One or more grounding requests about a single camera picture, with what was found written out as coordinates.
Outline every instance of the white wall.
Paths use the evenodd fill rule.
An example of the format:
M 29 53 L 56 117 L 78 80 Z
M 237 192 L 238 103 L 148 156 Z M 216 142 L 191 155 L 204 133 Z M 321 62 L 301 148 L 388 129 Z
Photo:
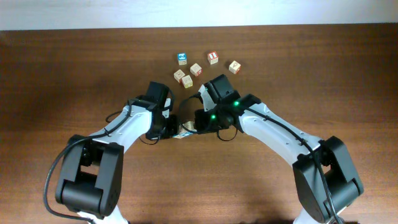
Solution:
M 398 22 L 398 0 L 0 0 L 0 30 Z

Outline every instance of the white arm segment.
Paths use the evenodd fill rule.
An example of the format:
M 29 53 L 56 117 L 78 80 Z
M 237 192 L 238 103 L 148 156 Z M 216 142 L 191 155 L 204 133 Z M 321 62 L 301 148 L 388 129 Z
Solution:
M 261 114 L 268 115 L 271 118 L 281 122 L 286 125 L 289 129 L 294 131 L 296 134 L 301 136 L 307 141 L 308 145 L 312 149 L 316 149 L 320 146 L 319 137 L 309 135 L 295 126 L 292 126 L 288 122 L 284 121 L 282 118 L 275 115 L 264 103 L 256 104 L 250 107 Z M 246 110 L 242 116 L 239 117 L 243 131 L 258 140 L 262 141 L 273 151 L 278 153 L 284 160 L 292 166 L 294 162 L 297 161 L 297 156 L 300 154 L 307 155 L 310 152 L 305 146 L 295 139 L 292 134 L 286 131 L 284 128 L 280 127 L 271 121 L 266 121 L 264 118 L 256 115 L 253 112 Z M 294 220 L 294 224 L 319 224 L 315 221 L 305 209 L 302 209 L 300 215 Z
M 105 127 L 106 130 L 109 131 L 118 123 L 120 123 L 120 121 L 126 117 L 128 111 L 129 106 L 125 106 L 120 115 Z M 152 113 L 147 111 L 145 108 L 133 105 L 131 106 L 130 117 L 117 130 L 115 130 L 109 136 L 94 139 L 94 141 L 106 144 L 116 142 L 119 145 L 124 146 L 124 153 L 126 153 L 126 151 L 139 136 L 148 132 L 151 123 Z M 91 135 L 102 133 L 104 133 L 104 129 Z M 95 215 L 86 212 L 78 212 L 78 215 L 81 217 L 90 218 L 94 220 L 96 224 L 128 224 L 128 221 L 123 218 L 118 206 L 116 206 L 113 212 L 103 220 L 100 220 L 99 218 L 96 218 Z

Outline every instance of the table surface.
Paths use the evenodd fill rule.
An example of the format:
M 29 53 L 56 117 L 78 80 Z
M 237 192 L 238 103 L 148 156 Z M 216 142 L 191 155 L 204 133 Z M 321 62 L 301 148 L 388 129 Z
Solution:
M 179 52 L 188 65 L 178 65 Z M 228 71 L 233 60 L 237 75 Z M 178 105 L 222 73 L 294 126 L 345 142 L 365 186 L 345 220 L 397 223 L 397 62 L 397 24 L 0 32 L 2 223 L 81 223 L 51 216 L 42 202 L 67 139 L 103 128 L 150 81 L 168 85 Z M 203 74 L 184 89 L 173 73 L 189 74 L 194 63 Z M 180 115 L 192 119 L 200 106 Z M 245 134 L 135 142 L 123 169 L 119 206 L 133 223 L 282 223 L 301 208 L 292 169 Z M 55 203 L 58 173 L 50 203 L 68 212 Z

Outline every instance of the wooden table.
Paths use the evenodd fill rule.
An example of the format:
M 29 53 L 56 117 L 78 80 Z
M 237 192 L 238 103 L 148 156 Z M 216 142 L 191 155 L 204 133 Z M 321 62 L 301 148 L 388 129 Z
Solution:
M 212 66 L 211 50 L 220 56 Z M 179 52 L 188 66 L 178 66 Z M 228 71 L 233 60 L 238 75 Z M 173 73 L 195 62 L 203 74 L 184 89 Z M 344 140 L 365 193 L 343 218 L 398 222 L 398 26 L 364 24 L 0 32 L 1 223 L 81 223 L 51 216 L 42 202 L 67 139 L 103 128 L 150 81 L 168 85 L 178 105 L 222 73 L 296 127 Z M 184 119 L 200 103 L 188 107 Z M 271 223 L 301 208 L 291 168 L 245 134 L 136 142 L 123 172 L 119 206 L 133 223 Z M 58 173 L 49 198 L 67 212 L 54 200 Z

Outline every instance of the brown tabletop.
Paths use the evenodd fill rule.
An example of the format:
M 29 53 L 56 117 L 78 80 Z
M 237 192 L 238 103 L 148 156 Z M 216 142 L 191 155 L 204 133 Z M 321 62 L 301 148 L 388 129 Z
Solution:
M 179 52 L 188 65 L 178 65 Z M 228 71 L 233 60 L 242 65 L 237 75 Z M 203 73 L 184 89 L 173 73 L 189 74 L 194 63 Z M 398 222 L 398 26 L 363 24 L 0 32 L 1 223 L 82 223 L 50 215 L 42 202 L 68 138 L 103 128 L 150 81 L 168 85 L 178 105 L 222 73 L 294 126 L 346 143 L 365 193 L 345 220 Z M 200 106 L 191 102 L 180 116 L 192 119 Z M 58 173 L 50 203 L 69 213 L 55 203 Z M 292 169 L 245 134 L 135 142 L 119 206 L 133 223 L 270 223 L 301 209 Z

